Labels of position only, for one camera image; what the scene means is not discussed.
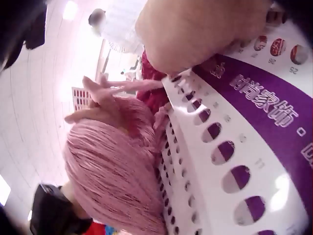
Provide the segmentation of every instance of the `number label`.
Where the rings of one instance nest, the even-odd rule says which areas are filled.
[[[262,168],[265,166],[265,164],[264,164],[264,162],[263,162],[263,160],[262,160],[261,158],[259,158],[259,159],[255,162],[255,164],[256,164],[256,166],[258,167],[259,170],[262,169]]]
[[[290,70],[289,70],[289,72],[290,72],[290,73],[293,73],[293,74],[297,74],[298,71],[299,71],[299,70],[296,69],[296,68],[294,68],[294,67],[291,67]]]
[[[276,60],[275,59],[269,59],[269,63],[271,63],[272,65],[275,64]]]
[[[224,120],[225,120],[227,123],[230,122],[230,116],[225,115],[225,116],[224,116]]]

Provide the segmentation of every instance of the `blue object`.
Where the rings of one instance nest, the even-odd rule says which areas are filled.
[[[105,235],[113,235],[116,230],[113,227],[105,226]]]

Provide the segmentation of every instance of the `hand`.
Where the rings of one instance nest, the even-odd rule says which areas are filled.
[[[136,22],[148,60],[163,73],[200,64],[262,32],[271,0],[148,0]]]
[[[86,88],[92,99],[96,98],[97,102],[92,100],[87,109],[78,110],[64,118],[67,123],[77,123],[81,119],[91,119],[108,125],[119,128],[121,126],[121,115],[114,98],[111,95],[104,95],[100,93],[104,88],[109,86],[101,77],[101,85],[93,82],[91,79],[84,77],[83,85]]]

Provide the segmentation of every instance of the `purple banner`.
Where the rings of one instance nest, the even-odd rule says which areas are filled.
[[[217,66],[205,62],[193,71],[231,103],[265,140],[289,173],[307,213],[312,215],[312,98],[260,68],[223,55],[215,59]]]

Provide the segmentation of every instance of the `red dress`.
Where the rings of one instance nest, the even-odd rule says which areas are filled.
[[[161,73],[154,69],[147,59],[146,51],[142,54],[142,70],[143,80],[162,80],[166,77],[165,73]],[[164,88],[155,89],[152,91],[138,91],[137,99],[143,101],[153,114],[159,111],[159,108],[169,102]]]

